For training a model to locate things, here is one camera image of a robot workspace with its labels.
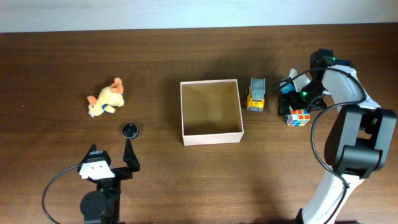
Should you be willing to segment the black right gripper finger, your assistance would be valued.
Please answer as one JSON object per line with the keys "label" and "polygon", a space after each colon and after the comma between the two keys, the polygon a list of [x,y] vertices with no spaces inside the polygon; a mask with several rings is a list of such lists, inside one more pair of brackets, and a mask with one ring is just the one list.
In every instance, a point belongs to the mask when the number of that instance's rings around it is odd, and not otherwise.
{"label": "black right gripper finger", "polygon": [[320,111],[326,108],[323,96],[315,98],[306,108],[307,112]]}
{"label": "black right gripper finger", "polygon": [[278,115],[290,115],[290,105],[287,99],[280,98],[278,99]]}

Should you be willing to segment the colourful puzzle cube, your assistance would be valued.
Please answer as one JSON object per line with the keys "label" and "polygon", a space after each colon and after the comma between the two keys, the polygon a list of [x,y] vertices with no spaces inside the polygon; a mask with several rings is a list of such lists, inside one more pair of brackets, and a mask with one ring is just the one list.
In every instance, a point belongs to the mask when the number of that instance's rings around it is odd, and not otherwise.
{"label": "colourful puzzle cube", "polygon": [[288,127],[305,126],[310,121],[310,114],[305,109],[293,110],[289,107],[289,111],[285,117]]}

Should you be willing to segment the yellow grey toy truck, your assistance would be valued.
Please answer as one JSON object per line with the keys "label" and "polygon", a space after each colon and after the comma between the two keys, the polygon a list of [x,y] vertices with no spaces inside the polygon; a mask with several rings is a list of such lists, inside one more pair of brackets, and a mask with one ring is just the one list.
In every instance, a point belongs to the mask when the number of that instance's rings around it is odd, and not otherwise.
{"label": "yellow grey toy truck", "polygon": [[249,88],[246,90],[246,109],[261,112],[265,105],[266,79],[251,78]]}

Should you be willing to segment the pink cardboard box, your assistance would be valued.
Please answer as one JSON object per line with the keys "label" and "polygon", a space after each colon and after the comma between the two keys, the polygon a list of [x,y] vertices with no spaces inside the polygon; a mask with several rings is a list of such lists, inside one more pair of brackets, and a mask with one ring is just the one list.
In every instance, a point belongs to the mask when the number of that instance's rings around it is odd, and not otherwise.
{"label": "pink cardboard box", "polygon": [[181,82],[180,104],[185,146],[241,141],[244,126],[236,79]]}

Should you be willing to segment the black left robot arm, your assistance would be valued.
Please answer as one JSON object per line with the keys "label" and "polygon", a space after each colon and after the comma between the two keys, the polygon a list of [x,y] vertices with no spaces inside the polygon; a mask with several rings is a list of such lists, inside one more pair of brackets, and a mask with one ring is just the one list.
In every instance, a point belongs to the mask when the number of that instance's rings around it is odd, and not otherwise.
{"label": "black left robot arm", "polygon": [[98,151],[95,144],[84,156],[78,173],[82,179],[96,184],[96,190],[88,192],[80,202],[84,223],[119,223],[121,182],[140,171],[130,139],[126,140],[123,161],[125,167],[112,168],[109,154]]}

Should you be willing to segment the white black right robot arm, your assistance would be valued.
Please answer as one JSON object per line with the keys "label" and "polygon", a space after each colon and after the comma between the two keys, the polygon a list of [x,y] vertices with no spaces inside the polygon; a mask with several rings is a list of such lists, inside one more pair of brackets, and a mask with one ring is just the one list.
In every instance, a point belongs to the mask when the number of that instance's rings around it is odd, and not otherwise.
{"label": "white black right robot arm", "polygon": [[[310,56],[310,69],[292,69],[287,78],[273,84],[271,93],[281,91],[278,114],[289,125],[298,121],[294,111],[318,111],[310,143],[325,174],[311,201],[298,211],[294,223],[334,223],[353,190],[384,167],[397,115],[381,108],[359,82],[354,64],[336,58],[332,50],[318,49]],[[330,110],[338,116],[325,143],[324,156],[315,147],[315,128]]]}

